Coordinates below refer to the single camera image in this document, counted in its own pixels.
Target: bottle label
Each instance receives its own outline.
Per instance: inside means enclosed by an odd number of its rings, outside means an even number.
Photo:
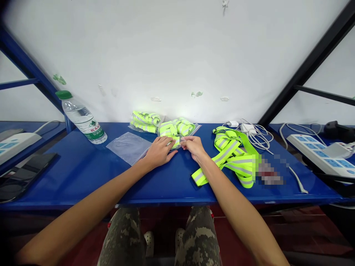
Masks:
[[[100,127],[99,123],[96,122],[95,120],[92,120],[90,122],[90,133],[84,133],[84,135],[89,139],[89,140],[96,140],[101,138],[104,134],[105,131]]]

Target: forearm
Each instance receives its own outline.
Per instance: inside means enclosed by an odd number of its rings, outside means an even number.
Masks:
[[[234,231],[258,265],[289,265],[254,206],[207,155],[197,160]]]
[[[140,160],[75,204],[21,249],[17,254],[19,264],[57,264],[107,215],[129,188],[151,170],[149,164]]]

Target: white wall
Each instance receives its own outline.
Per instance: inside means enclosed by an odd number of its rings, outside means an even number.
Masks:
[[[26,76],[0,52],[0,83],[23,79]],[[0,120],[64,121],[64,116],[34,85],[27,85],[0,91]]]
[[[355,28],[305,83],[306,87],[355,97]],[[355,125],[355,107],[306,92],[297,92],[272,123],[320,123],[337,120]]]
[[[222,0],[18,0],[4,20],[49,77],[64,77],[57,87],[99,121],[129,121],[142,109],[193,122],[257,122],[347,2],[230,0],[223,15]],[[197,91],[203,95],[191,97]],[[3,93],[0,106],[21,97]]]

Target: finger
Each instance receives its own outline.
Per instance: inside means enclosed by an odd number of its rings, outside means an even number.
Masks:
[[[169,153],[166,157],[166,162],[169,162],[171,160],[171,158],[178,152],[178,150],[172,151],[171,153]]]
[[[176,140],[172,140],[171,143],[167,146],[169,148],[169,150],[171,150],[171,148],[174,146],[175,142],[176,142]]]
[[[157,143],[160,139],[161,139],[161,137],[156,137],[155,140],[153,141],[153,143]]]
[[[194,137],[195,137],[195,136],[186,136],[186,137],[184,137],[184,138],[185,138],[185,140],[193,140]]]
[[[166,140],[168,137],[167,136],[162,136],[160,137],[160,140],[158,142],[163,142],[164,140]]]
[[[162,143],[164,146],[167,146],[167,144],[168,144],[170,141],[173,141],[173,138],[171,138],[171,137],[166,137],[163,141],[161,141],[161,143]]]
[[[180,142],[180,145],[181,146],[185,146],[186,148],[188,148],[187,146],[189,145],[189,142],[190,142],[191,140],[186,140],[186,141],[183,141],[183,142]]]

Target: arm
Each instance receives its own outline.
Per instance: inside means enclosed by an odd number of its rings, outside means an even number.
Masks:
[[[163,165],[178,152],[168,155],[172,138],[157,137],[147,155],[134,166],[75,204],[27,243],[16,255],[19,264],[56,265],[87,233],[114,208],[123,195],[145,174]]]
[[[203,149],[199,137],[185,137],[181,145],[199,164],[234,231],[258,265],[289,265],[269,227],[254,206],[232,184]]]

